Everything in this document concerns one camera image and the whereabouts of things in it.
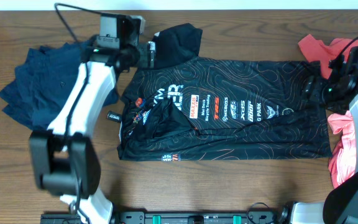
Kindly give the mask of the black printed cycling jersey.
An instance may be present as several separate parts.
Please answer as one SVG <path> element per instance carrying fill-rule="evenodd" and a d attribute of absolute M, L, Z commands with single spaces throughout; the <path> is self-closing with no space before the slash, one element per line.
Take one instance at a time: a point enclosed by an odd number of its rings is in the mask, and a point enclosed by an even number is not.
<path fill-rule="evenodd" d="M 158 32 L 154 68 L 122 94 L 118 156 L 127 161 L 329 157 L 326 112 L 303 90 L 319 63 L 199 56 L 202 30 Z"/>

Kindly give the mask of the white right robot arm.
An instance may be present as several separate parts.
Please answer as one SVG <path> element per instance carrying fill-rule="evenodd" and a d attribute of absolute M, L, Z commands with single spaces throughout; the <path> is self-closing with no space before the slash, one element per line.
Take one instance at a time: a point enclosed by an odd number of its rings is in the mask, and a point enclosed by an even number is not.
<path fill-rule="evenodd" d="M 356 134 L 355 174 L 334 189 L 324 202 L 284 206 L 275 223 L 358 223 L 358 62 L 348 61 L 332 68 L 332 84 L 324 90 L 324 100 L 337 103 L 345 99 L 349 106 Z"/>

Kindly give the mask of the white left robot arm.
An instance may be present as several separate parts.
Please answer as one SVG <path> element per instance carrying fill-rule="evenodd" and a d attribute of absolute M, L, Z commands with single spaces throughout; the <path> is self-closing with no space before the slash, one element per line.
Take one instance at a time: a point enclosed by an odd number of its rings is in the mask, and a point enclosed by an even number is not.
<path fill-rule="evenodd" d="M 29 138 L 36 186 L 69 207 L 68 215 L 50 215 L 42 223 L 114 223 L 113 204 L 99 187 L 101 166 L 91 138 L 117 76 L 131 67 L 152 68 L 155 52 L 152 41 L 121 44 L 97 35 L 80 47 L 77 80 L 65 105 L 47 130 Z"/>

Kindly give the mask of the red shirt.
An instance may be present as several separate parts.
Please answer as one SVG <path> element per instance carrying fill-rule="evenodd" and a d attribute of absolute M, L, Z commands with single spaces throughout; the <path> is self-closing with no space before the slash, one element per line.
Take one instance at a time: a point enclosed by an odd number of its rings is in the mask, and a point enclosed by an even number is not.
<path fill-rule="evenodd" d="M 329 68 L 330 61 L 334 60 L 350 41 L 351 39 L 336 38 L 329 45 L 325 45 L 322 40 L 308 34 L 298 42 L 298 46 L 308 62 L 320 62 L 321 75 L 328 79 L 332 72 Z"/>

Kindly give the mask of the light pink shirt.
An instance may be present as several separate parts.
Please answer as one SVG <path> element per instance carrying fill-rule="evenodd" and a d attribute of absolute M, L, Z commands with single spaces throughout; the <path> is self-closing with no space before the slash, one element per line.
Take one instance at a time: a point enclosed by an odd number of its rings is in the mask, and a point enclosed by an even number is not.
<path fill-rule="evenodd" d="M 333 134 L 341 134 L 341 139 L 333 149 L 333 156 L 328 162 L 331 182 L 334 188 L 343 184 L 355 174 L 356 170 L 356 132 L 350 111 L 345 115 L 331 114 L 328 124 Z"/>

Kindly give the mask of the navy blue folded garment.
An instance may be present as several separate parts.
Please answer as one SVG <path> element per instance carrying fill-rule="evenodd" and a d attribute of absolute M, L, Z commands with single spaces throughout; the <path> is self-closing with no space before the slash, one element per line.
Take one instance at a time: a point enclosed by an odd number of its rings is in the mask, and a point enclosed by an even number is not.
<path fill-rule="evenodd" d="M 25 62 L 14 69 L 14 81 L 0 91 L 7 103 L 2 111 L 31 130 L 46 130 L 64 107 L 78 73 L 84 71 L 81 49 L 89 45 L 86 40 L 29 49 Z"/>

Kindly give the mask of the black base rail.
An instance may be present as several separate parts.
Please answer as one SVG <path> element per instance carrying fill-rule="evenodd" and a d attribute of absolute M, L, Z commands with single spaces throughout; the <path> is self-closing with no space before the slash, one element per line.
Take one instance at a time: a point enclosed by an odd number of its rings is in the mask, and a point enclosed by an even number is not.
<path fill-rule="evenodd" d="M 110 224 L 269 224 L 278 223 L 273 212 L 250 211 L 244 213 L 149 213 L 83 212 L 77 215 L 47 212 L 40 216 L 40 224 L 110 223 Z"/>

